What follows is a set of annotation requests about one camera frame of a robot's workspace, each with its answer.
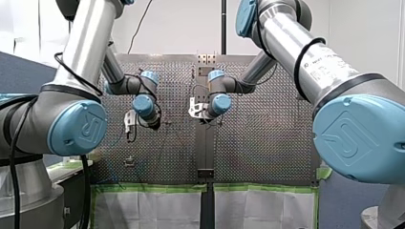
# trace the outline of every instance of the black metal pole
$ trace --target black metal pole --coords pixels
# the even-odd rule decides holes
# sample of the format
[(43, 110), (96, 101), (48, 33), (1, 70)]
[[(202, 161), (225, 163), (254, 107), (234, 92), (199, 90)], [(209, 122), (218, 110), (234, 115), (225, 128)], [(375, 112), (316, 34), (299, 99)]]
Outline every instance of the black metal pole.
[(221, 54), (226, 54), (226, 0), (222, 0), (222, 36), (221, 36)]

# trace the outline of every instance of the metal bracket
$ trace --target metal bracket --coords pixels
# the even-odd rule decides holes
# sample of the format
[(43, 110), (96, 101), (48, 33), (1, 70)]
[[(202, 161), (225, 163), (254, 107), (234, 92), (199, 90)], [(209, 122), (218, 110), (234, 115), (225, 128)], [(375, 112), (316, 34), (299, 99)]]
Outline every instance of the metal bracket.
[(199, 178), (214, 178), (213, 169), (199, 169), (197, 173)]
[(135, 167), (135, 159), (132, 156), (125, 158), (124, 166), (125, 167)]
[(199, 64), (206, 65), (206, 54), (199, 54)]
[(199, 76), (208, 76), (208, 74), (213, 70), (215, 70), (215, 68), (210, 66), (199, 67)]
[(215, 59), (215, 57), (216, 57), (215, 54), (208, 55), (208, 56), (206, 57), (206, 64), (207, 64), (207, 65), (215, 64), (215, 63), (217, 62), (217, 60)]

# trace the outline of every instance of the blue joint cap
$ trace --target blue joint cap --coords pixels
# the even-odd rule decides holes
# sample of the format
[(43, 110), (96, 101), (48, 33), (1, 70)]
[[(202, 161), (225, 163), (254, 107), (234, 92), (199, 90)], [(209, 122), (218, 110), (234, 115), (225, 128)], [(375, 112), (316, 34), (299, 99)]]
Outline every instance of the blue joint cap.
[(81, 100), (67, 107), (48, 131), (48, 147), (59, 156), (90, 153), (107, 131), (104, 108), (92, 100)]
[(236, 15), (236, 33), (241, 37), (248, 37), (256, 15), (256, 1), (242, 0)]
[(212, 110), (217, 115), (225, 114), (232, 106), (232, 99), (227, 94), (218, 94), (212, 100)]
[(319, 155), (344, 177), (368, 183), (405, 183), (405, 107), (353, 94), (327, 103), (313, 121)]
[(104, 92), (107, 94), (114, 94), (113, 91), (111, 91), (110, 84), (107, 81), (104, 81)]
[(123, 5), (132, 5), (135, 3), (135, 0), (121, 0)]
[(146, 94), (138, 95), (132, 102), (132, 106), (140, 117), (147, 117), (154, 110), (153, 100)]
[(150, 72), (150, 71), (143, 71), (142, 73), (140, 73), (140, 76), (152, 80), (152, 82), (154, 82), (156, 85), (159, 84), (159, 76), (157, 73)]
[(224, 76), (224, 71), (222, 70), (213, 70), (211, 72), (209, 72), (208, 74), (208, 82), (211, 82), (212, 80), (218, 78), (218, 77), (222, 77)]

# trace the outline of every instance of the black hose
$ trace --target black hose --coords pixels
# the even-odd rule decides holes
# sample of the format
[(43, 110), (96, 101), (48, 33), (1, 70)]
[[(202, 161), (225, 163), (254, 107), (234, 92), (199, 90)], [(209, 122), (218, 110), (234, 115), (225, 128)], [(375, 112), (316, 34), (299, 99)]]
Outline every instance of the black hose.
[(20, 197), (20, 186), (18, 183), (18, 175), (17, 170), (15, 167), (15, 152), (17, 149), (17, 142), (18, 137), (21, 134), (21, 130), (23, 129), (24, 122), (27, 119), (28, 113), (32, 105), (36, 102), (37, 97), (34, 97), (31, 102), (28, 104), (26, 110), (24, 111), (23, 115), (18, 122), (17, 128), (15, 129), (14, 136), (12, 137), (11, 141), (11, 152), (10, 152), (10, 172), (12, 178), (12, 189), (14, 191), (14, 229), (20, 228), (20, 211), (21, 211), (21, 197)]
[(81, 215), (79, 229), (87, 229), (90, 220), (90, 206), (92, 204), (92, 193), (90, 187), (90, 169), (87, 163), (86, 156), (80, 156), (81, 162), (83, 164), (83, 174), (84, 174), (84, 201), (83, 201), (83, 213)]

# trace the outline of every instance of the vertical support post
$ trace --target vertical support post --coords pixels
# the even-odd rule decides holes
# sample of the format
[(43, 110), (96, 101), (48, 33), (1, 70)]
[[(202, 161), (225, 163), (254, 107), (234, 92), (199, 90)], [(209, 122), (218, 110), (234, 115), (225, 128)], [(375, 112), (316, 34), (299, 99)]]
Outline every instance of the vertical support post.
[[(201, 54), (197, 64), (196, 82), (208, 87), (208, 73), (215, 68), (215, 55)], [(197, 103), (204, 103), (207, 98), (207, 90), (202, 87), (196, 88)], [(197, 161), (200, 183), (207, 185), (207, 191), (202, 193), (201, 201), (201, 229), (215, 228), (215, 199), (214, 199), (214, 134), (215, 127), (208, 129), (208, 125), (198, 125), (197, 131)]]
[(226, 54), (226, 0), (222, 0), (221, 54)]

